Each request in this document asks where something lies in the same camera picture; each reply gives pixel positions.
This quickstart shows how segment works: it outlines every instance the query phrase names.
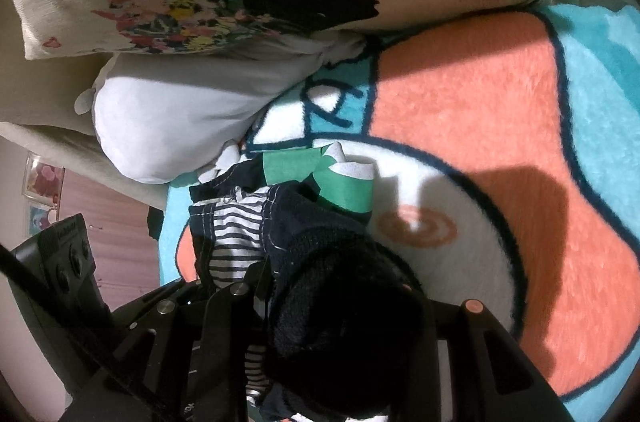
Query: wooden cabinet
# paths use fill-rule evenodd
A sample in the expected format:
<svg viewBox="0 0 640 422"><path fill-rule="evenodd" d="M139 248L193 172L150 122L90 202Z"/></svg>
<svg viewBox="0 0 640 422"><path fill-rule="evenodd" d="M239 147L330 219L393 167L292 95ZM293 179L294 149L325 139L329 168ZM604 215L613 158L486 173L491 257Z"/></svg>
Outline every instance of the wooden cabinet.
<svg viewBox="0 0 640 422"><path fill-rule="evenodd" d="M148 206L66 171L60 219L82 213L96 261L95 278L110 307L159 286L158 243L148 235Z"/></svg>

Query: black knit fabric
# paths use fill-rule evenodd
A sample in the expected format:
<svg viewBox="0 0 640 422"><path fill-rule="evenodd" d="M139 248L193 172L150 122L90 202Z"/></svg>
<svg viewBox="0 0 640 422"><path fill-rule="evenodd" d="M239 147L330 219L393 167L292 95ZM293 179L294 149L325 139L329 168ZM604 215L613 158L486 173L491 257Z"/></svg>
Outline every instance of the black knit fabric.
<svg viewBox="0 0 640 422"><path fill-rule="evenodd" d="M267 375L329 414L379 414L420 335L419 303L366 234L313 227L284 249L273 269Z"/></svg>

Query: black cable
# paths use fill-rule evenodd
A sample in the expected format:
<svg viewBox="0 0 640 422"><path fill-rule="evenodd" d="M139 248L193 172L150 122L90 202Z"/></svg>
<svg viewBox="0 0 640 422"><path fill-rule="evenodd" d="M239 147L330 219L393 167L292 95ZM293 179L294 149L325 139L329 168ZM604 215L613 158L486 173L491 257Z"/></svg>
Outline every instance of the black cable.
<svg viewBox="0 0 640 422"><path fill-rule="evenodd" d="M55 319L77 344L131 396L148 407L162 422L184 422L153 391L135 379L113 357L100 339L62 301L43 285L12 253L0 244L0 272L14 282L40 308Z"/></svg>

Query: wall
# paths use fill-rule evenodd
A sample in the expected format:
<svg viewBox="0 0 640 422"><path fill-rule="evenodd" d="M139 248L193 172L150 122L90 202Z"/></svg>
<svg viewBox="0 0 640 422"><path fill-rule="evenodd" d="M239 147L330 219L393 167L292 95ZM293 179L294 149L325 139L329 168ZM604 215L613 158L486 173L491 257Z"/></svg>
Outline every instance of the wall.
<svg viewBox="0 0 640 422"><path fill-rule="evenodd" d="M24 241L22 179L27 151L0 137L0 243ZM0 275L0 371L18 400L38 421L58 420L65 389L31 337L4 275Z"/></svg>

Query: blanket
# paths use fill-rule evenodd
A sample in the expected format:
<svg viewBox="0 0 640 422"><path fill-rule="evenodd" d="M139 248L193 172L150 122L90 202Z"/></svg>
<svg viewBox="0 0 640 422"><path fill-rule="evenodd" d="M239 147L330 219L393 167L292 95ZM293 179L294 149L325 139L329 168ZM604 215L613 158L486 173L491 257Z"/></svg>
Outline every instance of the blanket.
<svg viewBox="0 0 640 422"><path fill-rule="evenodd" d="M640 358L640 14L554 6L370 38L266 110L244 156L340 141L370 232L432 299L482 300L577 422ZM183 175L161 275L195 279ZM450 402L444 406L450 416Z"/></svg>

